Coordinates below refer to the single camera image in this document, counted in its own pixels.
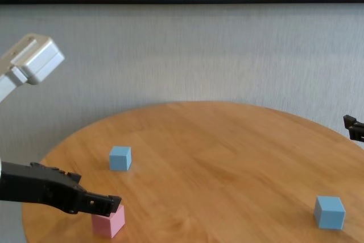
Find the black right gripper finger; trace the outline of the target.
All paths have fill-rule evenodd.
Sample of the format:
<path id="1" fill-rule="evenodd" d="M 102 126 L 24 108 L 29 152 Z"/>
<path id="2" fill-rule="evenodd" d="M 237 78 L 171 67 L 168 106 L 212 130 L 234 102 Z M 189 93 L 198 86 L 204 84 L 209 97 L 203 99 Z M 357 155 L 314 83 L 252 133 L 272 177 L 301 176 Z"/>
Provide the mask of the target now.
<path id="1" fill-rule="evenodd" d="M 350 115 L 343 116 L 343 120 L 345 129 L 349 131 L 349 138 L 353 141 L 363 141 L 364 124 Z"/>

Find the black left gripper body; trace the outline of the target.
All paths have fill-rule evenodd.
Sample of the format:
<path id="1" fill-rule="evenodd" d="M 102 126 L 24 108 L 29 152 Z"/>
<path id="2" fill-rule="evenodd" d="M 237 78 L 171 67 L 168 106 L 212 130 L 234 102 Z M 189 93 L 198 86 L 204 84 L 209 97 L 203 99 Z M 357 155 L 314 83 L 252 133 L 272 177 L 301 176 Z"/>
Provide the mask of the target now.
<path id="1" fill-rule="evenodd" d="M 87 193 L 81 186 L 68 187 L 67 173 L 56 167 L 32 162 L 28 166 L 1 163 L 1 200 L 44 204 L 77 214 Z"/>

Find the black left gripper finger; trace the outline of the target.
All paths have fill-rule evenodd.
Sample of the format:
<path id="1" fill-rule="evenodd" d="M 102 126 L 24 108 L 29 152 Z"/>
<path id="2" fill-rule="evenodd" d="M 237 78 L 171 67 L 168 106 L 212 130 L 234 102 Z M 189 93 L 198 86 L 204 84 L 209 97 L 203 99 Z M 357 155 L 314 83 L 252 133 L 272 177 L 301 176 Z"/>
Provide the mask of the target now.
<path id="1" fill-rule="evenodd" d="M 81 175 L 73 172 L 67 173 L 67 185 L 68 187 L 79 187 L 80 186 L 80 180 Z"/>
<path id="2" fill-rule="evenodd" d="M 110 216 L 116 213 L 122 198 L 119 196 L 104 196 L 96 193 L 84 195 L 84 212 L 92 215 Z"/>

